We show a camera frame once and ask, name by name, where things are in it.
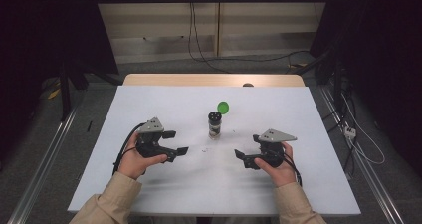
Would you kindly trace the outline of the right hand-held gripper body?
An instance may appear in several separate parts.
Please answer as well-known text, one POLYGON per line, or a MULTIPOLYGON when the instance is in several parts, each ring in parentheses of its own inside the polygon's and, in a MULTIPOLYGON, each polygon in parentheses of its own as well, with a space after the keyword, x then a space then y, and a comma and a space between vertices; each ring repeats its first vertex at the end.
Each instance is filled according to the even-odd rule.
POLYGON ((245 156, 243 160, 244 166, 246 168, 259 169, 259 166, 254 162, 255 158, 261 158, 272 167, 280 166, 285 157, 285 150, 281 146, 281 143, 284 141, 292 141, 297 138, 293 135, 275 130, 268 129, 263 134, 258 134, 259 140, 258 144, 260 145, 260 154, 251 154, 245 156))

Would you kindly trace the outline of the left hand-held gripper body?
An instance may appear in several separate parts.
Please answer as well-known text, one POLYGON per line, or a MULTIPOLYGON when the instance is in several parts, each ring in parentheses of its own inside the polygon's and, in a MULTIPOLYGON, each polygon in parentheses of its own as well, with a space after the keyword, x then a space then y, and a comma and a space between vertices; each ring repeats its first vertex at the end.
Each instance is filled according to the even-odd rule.
POLYGON ((142 123, 136 129, 138 139, 136 141, 136 150, 145 158, 165 154, 167 161, 172 162, 176 155, 176 150, 161 146, 159 141, 162 139, 161 135, 164 132, 164 127, 157 117, 142 123))

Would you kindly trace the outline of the spice jar with green lid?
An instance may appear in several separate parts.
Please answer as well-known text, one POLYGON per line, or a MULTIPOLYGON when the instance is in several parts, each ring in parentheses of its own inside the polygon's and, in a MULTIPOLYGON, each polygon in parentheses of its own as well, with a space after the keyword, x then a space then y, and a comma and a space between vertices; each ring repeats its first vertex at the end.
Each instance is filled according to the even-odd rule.
POLYGON ((227 102, 222 101, 217 105, 217 109, 208 114, 208 135, 211 139, 218 139, 221 135, 222 117, 230 110, 227 102))

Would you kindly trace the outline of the person's left hand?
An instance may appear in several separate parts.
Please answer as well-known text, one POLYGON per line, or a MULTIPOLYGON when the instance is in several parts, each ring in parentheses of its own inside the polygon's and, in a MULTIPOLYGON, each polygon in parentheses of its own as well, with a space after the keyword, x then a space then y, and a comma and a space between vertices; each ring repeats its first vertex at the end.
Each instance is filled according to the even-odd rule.
POLYGON ((162 163, 167 160, 165 154, 160 154, 145 158, 136 150, 136 141, 138 134, 134 133, 126 144, 124 155, 122 156, 118 172, 137 180, 149 166, 162 163))

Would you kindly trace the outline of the person's right hand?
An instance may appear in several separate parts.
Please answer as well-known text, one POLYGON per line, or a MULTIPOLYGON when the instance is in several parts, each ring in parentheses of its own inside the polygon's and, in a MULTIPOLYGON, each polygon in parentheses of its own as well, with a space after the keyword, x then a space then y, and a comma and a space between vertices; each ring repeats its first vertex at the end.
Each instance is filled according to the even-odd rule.
POLYGON ((254 162, 271 177, 276 187, 281 187, 297 181, 296 173, 293 168, 293 149, 286 142, 282 142, 281 146, 285 150, 285 157, 287 160, 278 167, 272 167, 261 158, 254 159, 254 162))

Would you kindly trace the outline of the white board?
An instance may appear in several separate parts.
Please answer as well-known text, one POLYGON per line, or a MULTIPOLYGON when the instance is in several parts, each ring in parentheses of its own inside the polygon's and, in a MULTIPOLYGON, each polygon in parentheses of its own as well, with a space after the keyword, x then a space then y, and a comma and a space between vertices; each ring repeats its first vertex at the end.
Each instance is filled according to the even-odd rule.
POLYGON ((273 128, 297 139, 294 162, 314 211, 325 216, 360 212, 310 90, 297 88, 151 87, 117 89, 69 209, 77 212, 111 178, 123 142, 139 123, 158 117, 174 138, 162 145, 188 147, 173 162, 149 167, 132 206, 147 216, 274 216, 273 184, 262 170, 245 168, 234 149, 255 154, 253 134, 273 128), (221 135, 208 135, 208 114, 225 101, 221 135))

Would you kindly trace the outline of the wooden table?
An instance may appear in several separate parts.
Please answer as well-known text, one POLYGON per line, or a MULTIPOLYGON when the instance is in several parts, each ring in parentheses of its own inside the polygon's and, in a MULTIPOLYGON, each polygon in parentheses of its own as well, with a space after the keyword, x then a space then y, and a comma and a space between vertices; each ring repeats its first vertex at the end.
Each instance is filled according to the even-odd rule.
POLYGON ((303 87, 298 75, 129 74, 125 86, 303 87))

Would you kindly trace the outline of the black metal stand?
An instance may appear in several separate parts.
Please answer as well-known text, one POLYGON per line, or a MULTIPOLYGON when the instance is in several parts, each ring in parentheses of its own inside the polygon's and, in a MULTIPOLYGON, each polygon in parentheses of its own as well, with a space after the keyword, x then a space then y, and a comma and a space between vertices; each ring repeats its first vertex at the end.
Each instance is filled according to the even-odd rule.
POLYGON ((62 92, 61 121, 64 121, 70 115, 72 110, 69 83, 72 83, 77 90, 86 90, 89 86, 89 82, 85 77, 85 74, 94 74, 96 77, 114 86, 120 86, 123 84, 122 80, 113 78, 111 75, 101 72, 99 69, 80 61, 76 61, 73 65, 63 62, 60 67, 59 75, 60 89, 62 92))
POLYGON ((294 75, 303 75, 313 70, 316 82, 319 85, 326 85, 333 79, 333 101, 334 107, 341 110, 343 107, 341 96, 341 63, 338 59, 336 49, 327 49, 320 56, 302 68, 294 71, 294 75))

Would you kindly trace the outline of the black curtain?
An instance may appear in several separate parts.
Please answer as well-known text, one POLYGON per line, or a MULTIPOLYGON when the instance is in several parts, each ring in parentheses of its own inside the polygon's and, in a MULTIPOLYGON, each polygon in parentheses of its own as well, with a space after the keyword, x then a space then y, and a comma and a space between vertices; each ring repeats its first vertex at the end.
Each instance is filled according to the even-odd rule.
POLYGON ((92 72, 118 72, 94 0, 0 0, 0 157, 17 146, 46 79, 67 74, 83 89, 92 72))
POLYGON ((393 147, 422 178, 422 0, 326 3, 313 56, 328 49, 352 11, 340 60, 393 147))

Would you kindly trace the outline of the aluminium floor rail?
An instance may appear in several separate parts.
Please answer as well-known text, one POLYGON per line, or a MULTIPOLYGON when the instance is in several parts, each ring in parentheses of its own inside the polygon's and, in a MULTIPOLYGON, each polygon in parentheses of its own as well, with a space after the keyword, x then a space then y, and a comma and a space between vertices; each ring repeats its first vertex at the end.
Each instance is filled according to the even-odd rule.
POLYGON ((341 121, 340 114, 334 107, 334 99, 330 90, 322 87, 319 87, 318 89, 320 90, 327 107, 332 112, 332 117, 337 124, 337 129, 342 133, 347 146, 351 149, 351 154, 354 157, 354 163, 360 168, 362 175, 381 208, 381 211, 386 217, 387 222, 389 224, 405 224, 392 197, 389 195, 381 179, 378 177, 373 168, 375 161, 370 160, 370 158, 361 149, 357 139, 355 137, 351 137, 348 133, 349 130, 352 131, 352 128, 348 126, 347 121, 341 121))
POLYGON ((53 163, 60 151, 60 148, 71 128, 79 106, 85 97, 84 93, 77 92, 74 96, 74 103, 71 105, 69 113, 60 121, 56 133, 49 143, 48 149, 44 154, 38 168, 27 185, 23 195, 17 203, 7 224, 25 224, 29 218, 32 208, 38 199, 47 176, 53 166, 53 163))

